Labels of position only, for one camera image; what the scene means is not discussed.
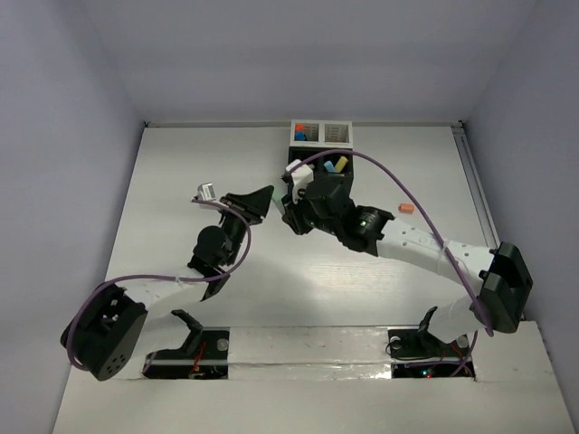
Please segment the green highlighter cap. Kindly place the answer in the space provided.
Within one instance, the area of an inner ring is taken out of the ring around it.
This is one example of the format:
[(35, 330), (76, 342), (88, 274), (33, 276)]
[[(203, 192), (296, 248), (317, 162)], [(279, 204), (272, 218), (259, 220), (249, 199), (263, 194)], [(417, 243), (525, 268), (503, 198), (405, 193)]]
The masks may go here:
[(271, 201), (276, 205), (276, 206), (283, 206), (282, 203), (282, 199), (284, 197), (284, 194), (282, 193), (282, 191), (280, 190), (274, 190), (272, 197), (271, 197)]

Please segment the light blue highlighter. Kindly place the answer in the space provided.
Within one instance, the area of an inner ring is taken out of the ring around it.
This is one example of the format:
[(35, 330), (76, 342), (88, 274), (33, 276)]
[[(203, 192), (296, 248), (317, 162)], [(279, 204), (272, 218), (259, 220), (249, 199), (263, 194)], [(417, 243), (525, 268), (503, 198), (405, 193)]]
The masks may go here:
[(328, 173), (336, 174), (337, 170), (331, 161), (326, 161), (324, 163), (324, 167)]

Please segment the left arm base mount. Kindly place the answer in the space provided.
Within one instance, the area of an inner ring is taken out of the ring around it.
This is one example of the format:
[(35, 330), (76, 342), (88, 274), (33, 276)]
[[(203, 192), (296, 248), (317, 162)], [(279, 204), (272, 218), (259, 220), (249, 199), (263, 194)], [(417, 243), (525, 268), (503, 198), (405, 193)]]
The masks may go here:
[(229, 376), (229, 328), (204, 328), (183, 309), (171, 314), (187, 326), (180, 347), (149, 354), (142, 374), (149, 380), (226, 380)]

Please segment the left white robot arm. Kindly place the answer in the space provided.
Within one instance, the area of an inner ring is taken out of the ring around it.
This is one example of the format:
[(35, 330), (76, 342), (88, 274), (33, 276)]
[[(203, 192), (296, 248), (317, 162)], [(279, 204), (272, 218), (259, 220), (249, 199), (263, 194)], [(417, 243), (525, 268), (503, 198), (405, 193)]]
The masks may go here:
[(263, 222), (274, 188), (214, 196), (200, 186), (192, 203), (220, 214), (216, 225), (197, 235), (192, 258), (181, 275), (137, 274), (100, 283), (62, 332), (61, 344), (71, 366), (104, 382), (134, 357), (175, 351), (198, 354), (202, 325), (185, 305), (216, 296), (246, 260), (253, 225)]

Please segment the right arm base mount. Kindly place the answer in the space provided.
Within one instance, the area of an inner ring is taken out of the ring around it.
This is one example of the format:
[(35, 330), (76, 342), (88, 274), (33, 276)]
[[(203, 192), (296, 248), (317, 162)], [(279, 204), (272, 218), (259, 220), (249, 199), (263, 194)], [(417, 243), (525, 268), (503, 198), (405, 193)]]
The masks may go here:
[(388, 331), (384, 351), (393, 361), (394, 378), (475, 378), (471, 344), (466, 335), (444, 343), (429, 333), (428, 327), (436, 310), (437, 307), (429, 309), (415, 328)]

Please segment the orange cap black highlighter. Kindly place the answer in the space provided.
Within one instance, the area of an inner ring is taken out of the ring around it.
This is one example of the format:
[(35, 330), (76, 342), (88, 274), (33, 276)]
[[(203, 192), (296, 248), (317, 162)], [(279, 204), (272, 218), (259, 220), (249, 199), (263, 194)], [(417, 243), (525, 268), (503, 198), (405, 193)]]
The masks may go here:
[(303, 132), (304, 132), (303, 126), (302, 126), (302, 125), (297, 125), (297, 126), (295, 127), (295, 131), (294, 131), (294, 140), (295, 140), (295, 141), (300, 141), (300, 140), (299, 140), (299, 132), (300, 132), (300, 131), (303, 131)]

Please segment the yellow highlighter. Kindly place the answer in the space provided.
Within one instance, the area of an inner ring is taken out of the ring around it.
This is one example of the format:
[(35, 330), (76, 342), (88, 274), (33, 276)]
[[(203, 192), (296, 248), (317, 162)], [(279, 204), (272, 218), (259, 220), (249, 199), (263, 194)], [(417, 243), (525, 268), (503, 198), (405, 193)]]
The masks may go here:
[(339, 157), (335, 164), (337, 173), (342, 173), (348, 164), (348, 159), (345, 156)]

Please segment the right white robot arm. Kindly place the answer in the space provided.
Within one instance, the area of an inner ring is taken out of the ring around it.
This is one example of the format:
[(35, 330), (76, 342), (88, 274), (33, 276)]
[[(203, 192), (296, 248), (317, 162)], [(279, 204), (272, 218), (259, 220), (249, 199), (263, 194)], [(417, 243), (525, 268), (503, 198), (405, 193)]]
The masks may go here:
[(347, 249), (398, 260), (462, 284), (467, 294), (427, 311), (416, 333), (426, 354), (437, 354), (461, 335), (483, 328), (501, 334), (518, 330), (533, 281), (520, 249), (438, 240), (431, 232), (390, 212), (354, 203), (336, 177), (284, 175), (282, 220), (298, 235), (312, 230), (333, 235)]

